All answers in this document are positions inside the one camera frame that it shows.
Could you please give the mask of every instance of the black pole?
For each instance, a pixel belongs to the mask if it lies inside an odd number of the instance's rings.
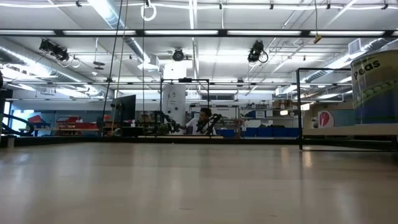
[[[207,108],[210,109],[210,81],[207,80]]]
[[[300,69],[296,70],[297,85],[297,107],[298,107],[298,147],[303,150],[303,124],[301,118],[301,91],[300,91]]]
[[[162,90],[163,90],[163,78],[160,79],[160,123],[161,124],[163,124]]]

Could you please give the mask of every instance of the shelf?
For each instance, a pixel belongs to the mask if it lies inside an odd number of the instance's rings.
[[[273,116],[273,117],[266,117],[266,118],[251,118],[251,117],[244,117],[242,119],[265,119],[265,120],[270,120],[270,119],[297,119],[297,117],[278,117],[278,116]]]
[[[243,110],[244,111],[282,111],[282,110],[293,111],[293,110],[297,110],[297,109],[293,109],[292,107],[289,107],[289,108],[285,108],[285,109],[280,109],[280,108],[251,109],[251,108],[248,108],[248,109],[243,109]]]

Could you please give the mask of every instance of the cable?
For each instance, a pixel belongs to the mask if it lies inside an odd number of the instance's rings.
[[[57,60],[57,63],[59,64],[59,65],[61,65],[62,67],[64,67],[64,68],[67,68],[67,67],[69,67],[71,64],[72,64],[72,61],[68,64],[68,65],[64,65],[64,64],[62,64],[60,61],[58,61]]]
[[[22,118],[18,118],[16,116],[5,114],[5,113],[3,113],[3,117],[4,118],[16,119],[18,121],[22,121],[23,123],[25,123],[29,127],[29,131],[27,133],[22,133],[21,131],[13,130],[8,125],[3,123],[2,124],[2,128],[5,129],[6,131],[10,132],[11,134],[16,134],[16,135],[19,135],[19,136],[30,136],[35,131],[35,127],[33,127],[32,124],[30,124],[28,121],[26,121],[26,120],[24,120]]]
[[[315,4],[315,29],[318,35],[318,6],[317,6],[317,0],[314,0]]]
[[[79,64],[77,64],[77,65],[73,65],[73,61],[78,61],[79,62]],[[73,58],[72,59],[72,61],[70,62],[70,65],[73,67],[73,68],[78,68],[78,67],[80,67],[80,64],[81,64],[81,62],[80,62],[80,59],[78,59],[78,58]]]
[[[142,20],[142,29],[145,30],[145,20]],[[145,58],[144,58],[144,49],[145,49],[145,37],[142,38],[142,51],[141,51],[141,57],[143,58],[142,63],[145,64]],[[145,85],[144,85],[144,80],[145,80],[145,70],[144,70],[144,65],[142,65],[142,114],[144,115],[145,119]],[[163,123],[163,116],[160,116],[160,121]],[[144,133],[146,135],[146,126],[144,125]]]
[[[144,15],[144,11],[145,11],[145,9],[147,9],[147,8],[152,8],[152,10],[154,11],[153,14],[152,14],[152,16],[151,16],[150,18],[146,18],[145,15]],[[143,4],[143,5],[141,6],[141,17],[142,17],[143,20],[145,20],[145,21],[151,21],[151,20],[155,19],[156,14],[157,14],[156,6],[155,6],[154,4],[152,4],[152,3],[150,2],[150,0],[148,0],[148,5]]]
[[[265,56],[267,56],[267,60],[261,61],[261,60],[259,59],[259,62],[261,62],[261,63],[266,63],[266,62],[268,62],[268,59],[269,59],[268,54],[267,54],[264,50],[263,50],[262,52],[263,52],[263,54],[261,55],[261,58],[262,58],[263,55],[265,55]]]
[[[45,54],[43,54],[43,56],[41,56],[41,58],[39,58],[35,63],[37,63],[37,62],[39,62],[40,60],[42,60],[47,54],[48,54],[48,52],[46,52]]]
[[[105,99],[104,99],[104,109],[102,111],[102,119],[104,119],[105,117],[105,109],[106,109],[106,101],[108,99],[108,93],[109,93],[109,88],[111,86],[111,80],[112,80],[112,68],[113,68],[113,60],[114,60],[114,53],[116,51],[116,42],[118,41],[118,32],[119,32],[119,25],[120,25],[120,20],[121,20],[121,14],[122,14],[122,7],[120,6],[120,10],[119,10],[119,17],[118,17],[118,26],[116,28],[116,32],[114,35],[114,42],[113,42],[113,51],[112,51],[112,59],[111,59],[111,68],[109,70],[109,78],[108,78],[108,86],[106,88],[106,94],[105,94]]]
[[[124,18],[124,21],[127,21],[127,14],[128,14],[128,7],[126,7],[126,16]],[[124,27],[123,30],[123,37],[122,39],[125,37],[126,35],[126,27]],[[122,60],[123,60],[123,53],[124,53],[124,41],[122,42],[122,52],[121,52],[121,56],[120,56],[120,63],[119,63],[119,76],[118,76],[118,85],[116,87],[116,94],[119,94],[119,83],[120,83],[120,74],[121,74],[121,70],[122,70]],[[116,101],[115,101],[115,105],[118,105],[118,96],[115,96]],[[116,116],[116,107],[115,107],[115,113],[113,113],[113,119],[112,119],[112,128],[111,128],[111,133],[113,133],[113,126],[114,126],[114,119]]]

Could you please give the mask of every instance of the fluorescent light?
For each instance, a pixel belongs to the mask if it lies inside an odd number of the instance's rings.
[[[142,63],[137,65],[137,68],[139,68],[140,70],[157,70],[159,71],[159,67],[150,63]]]
[[[363,35],[368,35],[368,36],[380,36],[383,35],[385,31],[318,31],[318,35],[324,35],[324,36],[337,36],[337,35],[347,35],[347,36],[363,36]],[[315,36],[317,34],[316,31],[311,31],[310,35]]]
[[[110,18],[113,15],[113,7],[107,0],[87,0],[88,3],[104,18]]]
[[[55,76],[51,76],[50,72],[47,68],[44,66],[41,66],[41,64],[36,63],[36,64],[30,64],[30,65],[12,65],[13,67],[19,68],[19,70],[25,70],[28,73],[34,74],[33,77],[37,78],[54,78]]]
[[[218,30],[145,30],[147,35],[218,35]]]
[[[186,68],[192,68],[192,66],[193,66],[191,60],[182,60],[181,62],[176,62],[172,59],[162,59],[162,60],[159,60],[159,63],[161,65],[166,65],[168,63],[178,63],[178,64],[183,65]]]
[[[325,95],[319,96],[318,98],[319,99],[328,99],[328,98],[332,98],[335,96],[338,96],[338,94],[337,93],[325,94]]]
[[[344,79],[338,81],[337,83],[349,82],[349,81],[351,81],[352,79],[353,79],[352,77],[347,77],[347,78],[344,78]]]
[[[209,63],[248,63],[247,55],[200,55],[200,62]]]
[[[65,35],[136,35],[135,30],[64,30]]]
[[[21,88],[23,90],[36,91],[34,88],[24,84],[18,84],[18,85],[8,84],[8,85],[16,88]]]
[[[0,30],[0,35],[55,35],[54,30]]]
[[[67,95],[67,96],[72,96],[72,97],[77,97],[77,98],[83,98],[87,97],[84,93],[80,93],[75,90],[69,90],[69,89],[57,89],[57,92]]]
[[[289,112],[288,111],[280,111],[280,115],[282,115],[282,116],[284,116],[284,115],[288,115],[289,114]]]
[[[311,105],[311,103],[306,103],[304,105],[301,105],[300,108],[302,111],[307,111],[307,110],[310,110],[310,105]]]
[[[300,35],[299,30],[229,30],[228,35]]]

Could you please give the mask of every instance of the ceiling beam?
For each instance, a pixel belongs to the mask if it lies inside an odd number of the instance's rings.
[[[314,38],[315,30],[308,29],[136,29],[126,30],[125,37],[282,37]],[[340,38],[398,38],[397,30],[318,30],[323,39]],[[123,32],[110,32],[109,29],[0,29],[0,37],[123,37]]]

